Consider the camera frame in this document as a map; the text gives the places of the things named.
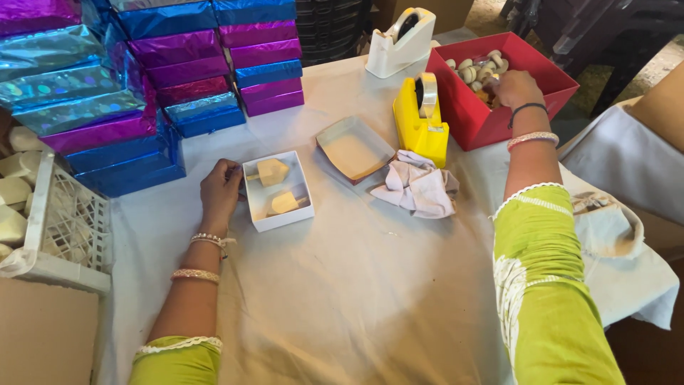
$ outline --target tape roll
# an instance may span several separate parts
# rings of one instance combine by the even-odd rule
[[[416,98],[421,119],[432,118],[437,106],[437,78],[433,73],[422,72],[416,76]]]
[[[418,11],[415,8],[408,8],[402,13],[397,19],[397,22],[392,26],[392,42],[397,44],[400,38],[406,35],[411,28],[415,27],[416,24],[421,20]]]

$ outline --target red box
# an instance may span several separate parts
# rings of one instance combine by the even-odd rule
[[[508,60],[509,70],[529,71],[537,81],[549,110],[549,120],[579,88],[575,80],[512,32],[433,48],[425,71],[437,77],[442,121],[449,124],[451,135],[464,151],[511,139],[508,123],[512,111],[509,107],[490,110],[445,60],[454,59],[459,64],[486,56],[495,49]]]

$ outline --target white tape dispenser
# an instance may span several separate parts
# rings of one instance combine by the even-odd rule
[[[408,8],[384,34],[373,31],[366,70],[384,79],[430,54],[434,13]]]

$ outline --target woman's left hand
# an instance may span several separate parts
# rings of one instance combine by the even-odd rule
[[[246,198],[237,191],[242,181],[242,167],[232,160],[220,159],[200,183],[202,224],[199,232],[221,238],[226,236],[237,201]]]

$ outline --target tablecloth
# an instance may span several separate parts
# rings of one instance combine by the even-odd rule
[[[199,224],[199,183],[215,161],[291,150],[316,216],[257,233],[239,205],[230,226],[238,244],[220,285],[219,383],[512,383],[488,218],[503,197],[505,143],[464,153],[449,140],[447,168],[461,191],[458,213],[447,219],[414,218],[373,198],[368,192],[386,171],[351,186],[316,148],[315,135],[357,114],[398,149],[391,103],[403,79],[425,68],[423,60],[378,79],[364,70],[366,61],[304,69],[304,106],[184,140],[186,178],[112,201],[116,263],[98,384],[126,382]],[[648,278],[669,269],[655,254],[597,264],[588,282],[604,322],[650,306],[672,286]]]
[[[684,225],[684,154],[614,105],[561,152],[561,163],[623,203]]]

